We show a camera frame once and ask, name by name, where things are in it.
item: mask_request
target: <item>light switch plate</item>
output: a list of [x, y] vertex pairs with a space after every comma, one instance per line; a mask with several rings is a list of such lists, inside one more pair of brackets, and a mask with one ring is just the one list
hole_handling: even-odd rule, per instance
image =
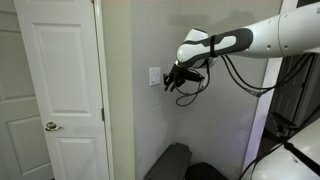
[[161, 68], [153, 67], [149, 68], [149, 86], [160, 84]]

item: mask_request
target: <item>door frame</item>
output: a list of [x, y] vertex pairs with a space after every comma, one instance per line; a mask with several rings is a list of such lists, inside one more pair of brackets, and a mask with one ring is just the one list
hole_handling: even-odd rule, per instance
[[[298, 0], [283, 0], [280, 14], [289, 12], [296, 9]], [[283, 58], [270, 58], [263, 79], [262, 86], [273, 86], [277, 82], [280, 66]], [[243, 161], [242, 171], [257, 157], [259, 146], [261, 143], [261, 137], [264, 130], [264, 126], [267, 120], [271, 100], [273, 97], [273, 90], [259, 98], [256, 113], [252, 123], [247, 151]]]
[[110, 108], [109, 108], [109, 93], [108, 93], [108, 79], [107, 79], [107, 66], [106, 56], [103, 38], [103, 23], [102, 23], [102, 6], [101, 0], [92, 0], [94, 5], [94, 15], [97, 33], [97, 48], [98, 59], [100, 65], [100, 78], [101, 78], [101, 91], [102, 102], [104, 107], [104, 125], [105, 136], [107, 145], [107, 157], [108, 157], [108, 171], [110, 180], [114, 180], [114, 166], [113, 166], [113, 153], [112, 153], [112, 138], [111, 138], [111, 120], [110, 120]]

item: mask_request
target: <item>gray wall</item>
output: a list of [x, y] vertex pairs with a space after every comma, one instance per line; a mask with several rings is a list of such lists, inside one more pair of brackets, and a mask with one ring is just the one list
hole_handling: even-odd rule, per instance
[[[230, 179], [239, 175], [257, 99], [238, 88], [219, 61], [211, 69], [208, 90], [191, 106], [180, 108], [175, 105], [176, 92], [164, 92], [162, 84], [148, 87], [148, 69], [161, 67], [162, 73], [168, 73], [177, 47], [193, 27], [210, 35], [221, 33], [276, 15], [280, 4], [281, 0], [105, 0], [104, 33], [117, 180], [133, 176], [142, 180], [165, 148], [175, 142], [190, 146], [193, 163], [209, 162]], [[266, 60], [233, 59], [245, 79], [261, 85]], [[134, 167], [130, 167], [133, 155]]]
[[149, 68], [172, 66], [178, 28], [172, 18], [179, 16], [178, 1], [132, 1], [132, 72], [136, 179], [142, 180], [169, 144], [176, 141], [176, 98], [164, 86], [148, 86]]

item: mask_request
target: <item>white door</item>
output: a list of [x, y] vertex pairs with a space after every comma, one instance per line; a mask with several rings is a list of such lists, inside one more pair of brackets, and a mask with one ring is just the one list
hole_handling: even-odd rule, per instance
[[0, 3], [1, 180], [53, 178], [13, 0]]
[[56, 180], [108, 180], [91, 0], [15, 0]]

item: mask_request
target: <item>door knob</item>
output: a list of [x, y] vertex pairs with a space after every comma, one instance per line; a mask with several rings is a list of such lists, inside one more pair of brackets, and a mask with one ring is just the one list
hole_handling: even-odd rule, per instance
[[46, 131], [55, 131], [57, 129], [61, 129], [62, 127], [57, 126], [54, 122], [48, 122], [44, 129]]

